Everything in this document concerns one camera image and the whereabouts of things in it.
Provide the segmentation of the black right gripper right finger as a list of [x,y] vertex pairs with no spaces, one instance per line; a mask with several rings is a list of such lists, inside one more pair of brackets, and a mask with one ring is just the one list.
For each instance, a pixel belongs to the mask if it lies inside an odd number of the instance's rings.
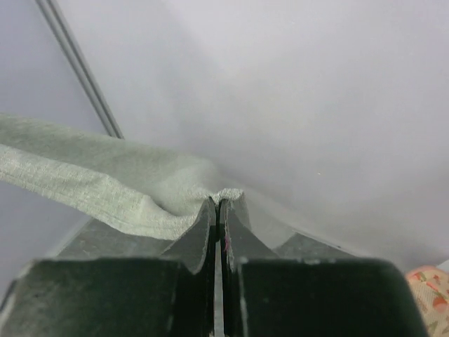
[[239,201],[219,205],[226,336],[426,336],[404,276],[372,258],[276,255]]

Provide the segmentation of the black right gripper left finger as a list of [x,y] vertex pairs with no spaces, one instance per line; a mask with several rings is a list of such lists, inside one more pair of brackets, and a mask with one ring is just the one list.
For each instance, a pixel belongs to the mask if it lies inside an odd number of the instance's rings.
[[2,336],[212,336],[216,206],[156,257],[43,259],[12,282]]

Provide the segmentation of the grey cloth napkin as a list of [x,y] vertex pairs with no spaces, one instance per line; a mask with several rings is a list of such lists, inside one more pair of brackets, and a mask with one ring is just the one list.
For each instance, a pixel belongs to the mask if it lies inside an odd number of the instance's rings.
[[205,200],[246,201],[206,159],[6,114],[1,180],[142,237],[140,256],[181,238]]

